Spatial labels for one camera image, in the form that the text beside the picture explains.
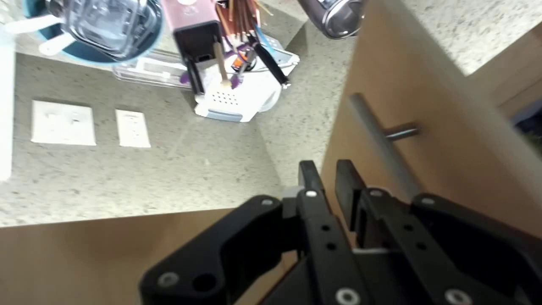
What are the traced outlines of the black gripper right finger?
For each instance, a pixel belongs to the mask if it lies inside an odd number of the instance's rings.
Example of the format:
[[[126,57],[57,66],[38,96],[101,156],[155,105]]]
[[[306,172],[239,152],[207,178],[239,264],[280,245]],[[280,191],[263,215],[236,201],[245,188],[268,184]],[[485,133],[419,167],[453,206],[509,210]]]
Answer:
[[[405,203],[368,188],[350,159],[336,169],[338,201],[356,232],[373,305],[509,305],[504,293],[463,272]]]

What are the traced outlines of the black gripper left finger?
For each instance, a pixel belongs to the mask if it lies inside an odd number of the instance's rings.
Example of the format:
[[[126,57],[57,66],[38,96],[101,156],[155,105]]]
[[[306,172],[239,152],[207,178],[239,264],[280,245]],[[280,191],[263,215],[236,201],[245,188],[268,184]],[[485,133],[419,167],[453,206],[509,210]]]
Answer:
[[[261,305],[370,305],[365,278],[339,218],[333,213],[314,161],[299,164],[295,249],[299,262]]]

